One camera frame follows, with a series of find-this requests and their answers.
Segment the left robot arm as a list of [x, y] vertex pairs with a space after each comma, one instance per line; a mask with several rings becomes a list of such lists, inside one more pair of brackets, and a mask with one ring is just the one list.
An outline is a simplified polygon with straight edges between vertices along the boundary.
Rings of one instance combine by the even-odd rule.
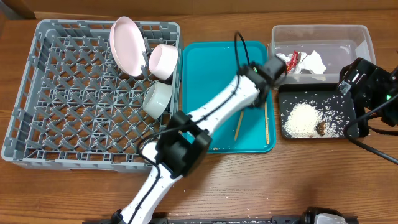
[[286, 63], [278, 57], [264, 65], [239, 66], [231, 83], [207, 104], [188, 114], [175, 113], [165, 130], [140, 140], [143, 148], [138, 154], [152, 170], [133, 201], [112, 215], [111, 223], [149, 223], [173, 184], [200, 165], [214, 132], [237, 111], [263, 105], [286, 71]]

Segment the small white plate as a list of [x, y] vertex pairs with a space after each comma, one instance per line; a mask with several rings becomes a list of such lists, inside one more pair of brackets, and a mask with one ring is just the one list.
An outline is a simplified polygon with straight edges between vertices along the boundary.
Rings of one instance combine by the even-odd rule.
[[160, 80], [168, 79], [175, 70], [178, 49], [171, 45], [159, 44], [149, 58], [149, 70]]

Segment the brown food scrap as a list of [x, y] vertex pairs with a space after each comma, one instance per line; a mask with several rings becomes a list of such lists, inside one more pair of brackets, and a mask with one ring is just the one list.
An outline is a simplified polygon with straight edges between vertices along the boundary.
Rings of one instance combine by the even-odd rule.
[[322, 122], [317, 124], [316, 131], [317, 131], [317, 133], [320, 136], [324, 136], [325, 135], [325, 128], [326, 128], [326, 122], [322, 121]]

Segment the teal serving tray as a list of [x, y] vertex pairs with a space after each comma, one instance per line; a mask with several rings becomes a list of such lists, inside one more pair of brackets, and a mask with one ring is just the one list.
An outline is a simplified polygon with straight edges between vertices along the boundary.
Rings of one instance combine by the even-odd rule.
[[[182, 111], [189, 113], [210, 101], [233, 79], [237, 71], [232, 42], [196, 42], [183, 51]], [[263, 153], [276, 144], [274, 104], [267, 96], [269, 145], [266, 144], [264, 106], [246, 108], [237, 141], [234, 135], [240, 111], [218, 128], [208, 149], [210, 154]]]

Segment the wooden chopstick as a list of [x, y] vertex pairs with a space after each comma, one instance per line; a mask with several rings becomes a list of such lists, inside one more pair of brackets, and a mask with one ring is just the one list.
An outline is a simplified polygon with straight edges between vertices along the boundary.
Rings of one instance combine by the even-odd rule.
[[238, 120], [238, 123], [237, 123], [237, 127], [236, 127], [236, 131], [235, 131], [235, 135], [234, 135], [234, 141], [237, 141], [237, 138], [239, 136], [239, 130], [240, 130], [240, 127], [241, 127], [243, 116], [244, 116], [244, 110], [241, 110], [241, 113], [239, 115], [239, 120]]
[[264, 103], [264, 113], [265, 113], [265, 125], [266, 125], [266, 144], [269, 145], [269, 118], [267, 112], [267, 101]]

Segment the large white plate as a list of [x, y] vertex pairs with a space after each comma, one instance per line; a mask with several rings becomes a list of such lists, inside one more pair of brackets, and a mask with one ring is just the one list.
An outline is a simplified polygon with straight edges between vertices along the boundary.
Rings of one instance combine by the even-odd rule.
[[120, 17], [111, 26], [109, 41], [118, 67], [132, 77], [140, 76], [141, 67], [146, 65], [146, 47], [136, 23], [128, 17]]

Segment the grey plastic dish rack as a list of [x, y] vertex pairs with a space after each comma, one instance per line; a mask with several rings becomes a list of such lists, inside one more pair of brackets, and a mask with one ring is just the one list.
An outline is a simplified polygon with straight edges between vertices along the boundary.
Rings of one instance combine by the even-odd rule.
[[141, 138], [161, 131], [178, 110], [181, 66], [163, 115], [143, 110], [157, 82], [147, 67], [131, 77], [110, 47], [111, 21], [45, 19], [38, 23], [1, 157], [26, 169], [147, 171]]

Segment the white napkin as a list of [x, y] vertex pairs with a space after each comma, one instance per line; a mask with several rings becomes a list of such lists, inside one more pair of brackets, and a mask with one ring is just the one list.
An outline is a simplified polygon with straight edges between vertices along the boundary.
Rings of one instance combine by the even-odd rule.
[[[323, 64], [320, 54], [316, 51], [313, 51], [310, 54], [305, 52], [298, 53], [298, 64], [291, 73], [301, 74], [303, 72], [309, 72], [311, 74], [323, 74], [326, 71], [326, 66]], [[292, 54], [286, 55], [283, 53], [277, 53], [276, 56], [283, 60], [286, 64], [292, 58]]]

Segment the grey bowl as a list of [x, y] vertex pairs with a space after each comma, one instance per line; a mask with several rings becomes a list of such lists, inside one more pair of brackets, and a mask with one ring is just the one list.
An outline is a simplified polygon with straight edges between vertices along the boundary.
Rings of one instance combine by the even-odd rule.
[[152, 118], [159, 118], [172, 97], [172, 86], [155, 82], [147, 91], [142, 103], [143, 110]]

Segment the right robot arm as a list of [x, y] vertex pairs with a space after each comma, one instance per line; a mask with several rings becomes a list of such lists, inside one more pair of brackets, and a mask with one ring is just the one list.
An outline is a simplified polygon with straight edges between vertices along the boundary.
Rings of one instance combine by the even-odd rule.
[[357, 58], [340, 71], [338, 90], [349, 95], [357, 116], [368, 109], [389, 126], [397, 125], [397, 70], [388, 72], [364, 58]]

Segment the red snack wrapper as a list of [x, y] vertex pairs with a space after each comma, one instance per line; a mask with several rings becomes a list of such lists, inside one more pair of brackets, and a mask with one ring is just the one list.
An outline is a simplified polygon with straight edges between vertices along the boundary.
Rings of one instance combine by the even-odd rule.
[[299, 62], [299, 53], [293, 51], [292, 58], [287, 62], [287, 72], [291, 73], [297, 66]]

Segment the clear plastic bin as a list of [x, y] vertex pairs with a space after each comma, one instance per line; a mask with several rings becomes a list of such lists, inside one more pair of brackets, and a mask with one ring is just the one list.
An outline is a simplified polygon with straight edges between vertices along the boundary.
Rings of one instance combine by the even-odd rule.
[[326, 70], [289, 74], [285, 84], [324, 84], [339, 82], [341, 69], [358, 57], [375, 64], [374, 47], [368, 28], [363, 25], [277, 25], [272, 29], [271, 56], [316, 51]]

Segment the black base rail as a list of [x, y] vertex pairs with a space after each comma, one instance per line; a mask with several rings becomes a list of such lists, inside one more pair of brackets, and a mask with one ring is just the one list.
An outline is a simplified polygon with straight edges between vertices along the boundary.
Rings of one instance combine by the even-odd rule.
[[271, 218], [228, 218], [228, 219], [184, 219], [169, 220], [167, 218], [153, 218], [150, 224], [212, 224], [212, 223], [259, 223], [259, 224], [300, 224], [300, 216], [273, 216]]

